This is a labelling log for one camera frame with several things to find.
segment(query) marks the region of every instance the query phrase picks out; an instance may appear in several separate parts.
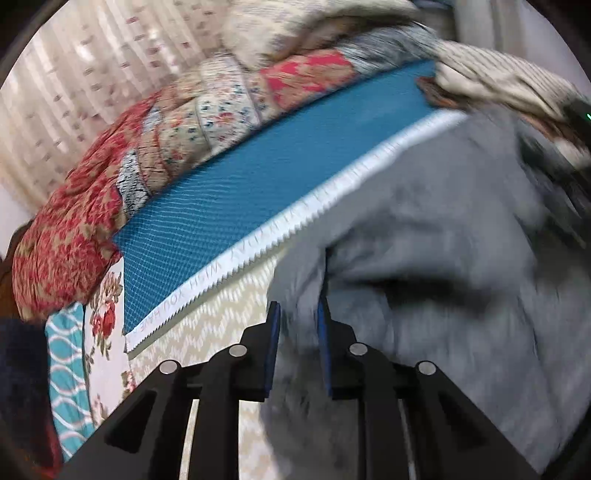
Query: blue foam mat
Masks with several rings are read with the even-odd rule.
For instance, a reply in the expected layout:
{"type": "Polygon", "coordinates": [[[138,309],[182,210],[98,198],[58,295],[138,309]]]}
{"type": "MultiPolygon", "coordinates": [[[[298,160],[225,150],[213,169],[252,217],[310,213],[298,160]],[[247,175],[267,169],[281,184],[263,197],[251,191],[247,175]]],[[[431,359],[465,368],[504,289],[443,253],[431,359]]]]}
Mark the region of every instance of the blue foam mat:
{"type": "Polygon", "coordinates": [[[172,184],[114,240],[125,257],[125,329],[244,236],[377,144],[433,112],[422,61],[334,93],[172,184]]]}

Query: gray fabric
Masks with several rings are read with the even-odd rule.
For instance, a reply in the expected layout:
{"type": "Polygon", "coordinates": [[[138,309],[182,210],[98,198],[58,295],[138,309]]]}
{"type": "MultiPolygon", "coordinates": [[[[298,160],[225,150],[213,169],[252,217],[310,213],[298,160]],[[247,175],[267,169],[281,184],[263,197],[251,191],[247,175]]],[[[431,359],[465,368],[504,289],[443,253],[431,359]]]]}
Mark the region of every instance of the gray fabric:
{"type": "Polygon", "coordinates": [[[325,275],[335,320],[393,361],[435,362],[537,471],[568,441],[591,398],[591,281],[545,227],[556,196],[523,158],[567,165],[509,110],[476,113],[345,197],[278,264],[262,418],[286,478],[356,476],[355,408],[320,382],[325,275]]]}
{"type": "Polygon", "coordinates": [[[335,48],[364,76],[375,75],[405,63],[434,59],[438,38],[433,30],[420,24],[374,28],[343,40],[335,48]]]}

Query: quilt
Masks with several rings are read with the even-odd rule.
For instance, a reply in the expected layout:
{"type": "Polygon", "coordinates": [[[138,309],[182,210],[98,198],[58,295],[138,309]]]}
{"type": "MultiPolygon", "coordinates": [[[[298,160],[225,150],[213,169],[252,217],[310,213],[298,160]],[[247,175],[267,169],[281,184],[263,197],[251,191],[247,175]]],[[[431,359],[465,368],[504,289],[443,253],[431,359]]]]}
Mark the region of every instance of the quilt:
{"type": "Polygon", "coordinates": [[[257,72],[218,55],[137,103],[94,142],[19,244],[13,287],[21,317],[39,322],[74,301],[86,304],[116,252],[113,234],[186,171],[320,96],[432,57],[435,42],[432,31],[412,24],[257,72]]]}

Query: rose print fabric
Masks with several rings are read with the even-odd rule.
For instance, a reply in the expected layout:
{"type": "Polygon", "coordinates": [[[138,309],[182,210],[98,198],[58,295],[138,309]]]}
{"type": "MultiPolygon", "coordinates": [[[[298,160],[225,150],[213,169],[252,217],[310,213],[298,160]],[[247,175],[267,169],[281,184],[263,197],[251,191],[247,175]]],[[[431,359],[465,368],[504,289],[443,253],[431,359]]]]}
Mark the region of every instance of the rose print fabric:
{"type": "Polygon", "coordinates": [[[90,411],[98,427],[134,390],[123,336],[124,260],[107,271],[84,315],[84,362],[90,411]]]}
{"type": "MultiPolygon", "coordinates": [[[[280,115],[368,77],[372,68],[377,73],[428,57],[414,38],[421,46],[436,41],[419,26],[406,27],[404,42],[399,37],[397,28],[380,28],[348,39],[343,51],[337,44],[254,73],[228,54],[214,56],[128,109],[86,152],[20,242],[12,281],[21,317],[42,321],[74,301],[88,303],[116,251],[111,237],[186,171],[280,115]],[[363,42],[363,62],[351,48],[356,39],[363,42]],[[399,54],[409,49],[412,55],[399,54]]],[[[103,340],[95,350],[106,349],[103,340]]]]}

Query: teal patterned fabric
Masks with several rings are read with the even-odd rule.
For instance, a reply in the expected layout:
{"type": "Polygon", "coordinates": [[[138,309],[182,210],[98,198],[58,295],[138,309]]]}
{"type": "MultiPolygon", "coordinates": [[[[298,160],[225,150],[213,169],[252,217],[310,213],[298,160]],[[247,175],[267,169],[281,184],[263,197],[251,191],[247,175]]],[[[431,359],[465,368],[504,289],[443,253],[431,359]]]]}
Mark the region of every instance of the teal patterned fabric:
{"type": "Polygon", "coordinates": [[[49,348],[49,397],[64,460],[94,432],[83,364],[84,308],[74,303],[51,315],[45,326],[49,348]]]}

